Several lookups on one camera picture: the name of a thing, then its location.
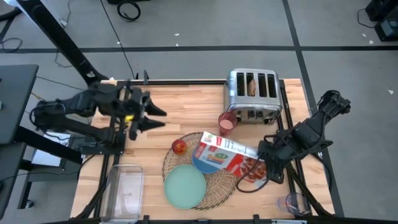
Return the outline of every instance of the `black desk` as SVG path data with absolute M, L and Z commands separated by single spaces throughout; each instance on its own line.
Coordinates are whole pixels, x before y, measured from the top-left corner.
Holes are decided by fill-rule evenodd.
M 37 167 L 30 161 L 23 160 L 27 145 L 76 164 L 82 162 L 79 152 L 19 126 L 38 68 L 37 65 L 0 66 L 0 180 L 6 179 L 0 190 L 0 219 L 7 208 L 16 181 L 13 176 L 18 174 L 19 169 L 35 172 L 43 169 L 42 166 Z M 58 167 L 55 168 L 58 170 L 54 172 L 62 172 Z M 18 208 L 25 207 L 33 181 L 28 176 Z

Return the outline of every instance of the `red apple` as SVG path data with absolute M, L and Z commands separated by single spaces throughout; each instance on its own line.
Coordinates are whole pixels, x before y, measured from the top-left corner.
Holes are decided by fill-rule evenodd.
M 172 144 L 172 150 L 177 155 L 183 155 L 187 151 L 187 143 L 181 139 L 177 139 Z

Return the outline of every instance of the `wooden tabletop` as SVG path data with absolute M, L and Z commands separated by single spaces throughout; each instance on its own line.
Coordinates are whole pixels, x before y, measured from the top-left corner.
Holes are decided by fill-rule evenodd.
M 294 123 L 309 116 L 300 79 L 285 79 L 287 98 Z M 166 117 L 153 117 L 166 126 L 138 135 L 136 141 L 127 139 L 120 164 L 137 164 L 144 169 L 144 195 L 141 218 L 150 215 L 151 220 L 193 220 L 206 219 L 252 219 L 290 218 L 289 213 L 277 209 L 277 198 L 289 194 L 288 181 L 283 184 L 269 182 L 262 190 L 244 194 L 237 190 L 219 207 L 206 211 L 179 210 L 171 206 L 164 197 L 162 164 L 171 143 L 185 134 L 198 131 L 218 132 L 218 116 L 223 112 L 223 85 L 156 85 L 140 86 L 150 91 L 152 101 L 167 112 Z M 285 113 L 282 112 L 284 128 L 287 129 Z M 92 125 L 105 127 L 109 117 L 98 112 Z M 265 134 L 274 134 L 277 124 L 239 124 L 228 138 L 247 146 L 257 147 Z M 76 188 L 71 217 L 78 215 L 97 191 L 103 156 L 95 156 L 81 169 Z M 315 198 L 329 212 L 333 205 L 328 191 L 323 166 L 312 156 L 302 160 L 305 181 Z M 242 189 L 255 186 L 242 182 Z

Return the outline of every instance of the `plastic bin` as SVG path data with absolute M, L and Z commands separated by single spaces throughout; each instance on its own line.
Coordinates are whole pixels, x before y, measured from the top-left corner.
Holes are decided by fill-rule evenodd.
M 144 172 L 134 164 L 112 166 L 102 198 L 101 221 L 135 223 L 141 214 Z

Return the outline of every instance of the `blue plate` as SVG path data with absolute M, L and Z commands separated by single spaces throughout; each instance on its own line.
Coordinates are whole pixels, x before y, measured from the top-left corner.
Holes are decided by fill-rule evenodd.
M 192 163 L 196 169 L 198 169 L 200 172 L 202 172 L 204 174 L 212 174 L 212 173 L 215 173 L 218 171 L 218 168 L 213 167 L 213 166 L 207 164 L 206 162 L 203 162 L 203 161 L 195 158 L 195 156 L 193 156 L 193 155 L 195 155 L 196 151 L 197 151 L 196 149 L 193 150 L 193 154 L 192 154 Z

